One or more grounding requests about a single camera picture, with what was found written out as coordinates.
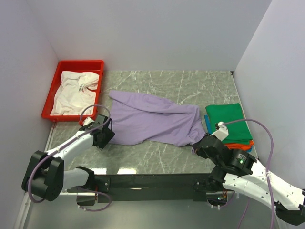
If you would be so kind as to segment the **green t shirt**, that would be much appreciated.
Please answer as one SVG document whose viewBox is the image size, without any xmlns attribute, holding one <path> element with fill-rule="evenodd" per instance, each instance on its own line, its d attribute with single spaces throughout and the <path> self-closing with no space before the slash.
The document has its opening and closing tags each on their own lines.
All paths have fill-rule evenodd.
<svg viewBox="0 0 305 229">
<path fill-rule="evenodd" d="M 235 120 L 244 119 L 244 114 L 239 103 L 237 104 L 222 104 L 206 106 L 207 116 L 209 118 L 211 133 L 216 129 L 216 124 L 219 122 L 228 123 Z M 227 126 L 229 136 L 223 140 L 224 144 L 242 144 L 249 145 L 253 140 L 248 126 L 245 121 L 230 124 Z"/>
</svg>

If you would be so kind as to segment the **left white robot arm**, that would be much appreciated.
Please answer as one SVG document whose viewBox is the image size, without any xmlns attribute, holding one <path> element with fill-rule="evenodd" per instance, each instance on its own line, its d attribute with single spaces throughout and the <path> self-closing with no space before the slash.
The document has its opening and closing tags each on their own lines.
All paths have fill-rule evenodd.
<svg viewBox="0 0 305 229">
<path fill-rule="evenodd" d="M 76 134 L 61 145 L 46 152 L 34 152 L 21 184 L 22 190 L 38 196 L 39 200 L 32 199 L 36 203 L 53 201 L 64 190 L 94 190 L 95 173 L 91 169 L 79 166 L 67 171 L 66 165 L 93 146 L 104 149 L 115 136 L 112 125 L 113 120 L 101 114 L 95 120 L 86 118 Z"/>
</svg>

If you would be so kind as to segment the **orange t shirt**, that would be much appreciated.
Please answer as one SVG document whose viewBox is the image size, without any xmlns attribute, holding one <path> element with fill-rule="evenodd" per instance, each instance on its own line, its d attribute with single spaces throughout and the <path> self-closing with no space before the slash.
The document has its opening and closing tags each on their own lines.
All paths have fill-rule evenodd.
<svg viewBox="0 0 305 229">
<path fill-rule="evenodd" d="M 253 140 L 247 142 L 247 144 L 240 144 L 240 143 L 228 143 L 225 144 L 229 149 L 241 149 L 244 151 L 251 151 L 254 145 Z"/>
</svg>

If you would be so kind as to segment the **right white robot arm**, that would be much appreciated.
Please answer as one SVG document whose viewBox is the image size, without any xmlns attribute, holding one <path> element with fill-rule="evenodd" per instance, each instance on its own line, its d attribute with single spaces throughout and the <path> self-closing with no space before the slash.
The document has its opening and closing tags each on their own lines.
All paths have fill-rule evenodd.
<svg viewBox="0 0 305 229">
<path fill-rule="evenodd" d="M 241 149 L 229 149 L 213 135 L 205 135 L 192 146 L 194 152 L 214 163 L 206 183 L 250 197 L 273 209 L 282 221 L 299 226 L 305 221 L 305 191 L 290 185 Z"/>
</svg>

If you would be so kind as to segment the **lavender t shirt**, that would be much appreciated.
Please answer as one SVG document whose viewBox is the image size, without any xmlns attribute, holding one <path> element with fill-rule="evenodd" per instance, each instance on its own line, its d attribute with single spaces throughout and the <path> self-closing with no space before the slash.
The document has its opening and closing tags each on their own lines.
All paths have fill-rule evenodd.
<svg viewBox="0 0 305 229">
<path fill-rule="evenodd" d="M 195 144 L 205 135 L 197 105 L 116 90 L 109 97 L 113 100 L 112 144 L 133 146 L 148 140 L 181 147 Z"/>
</svg>

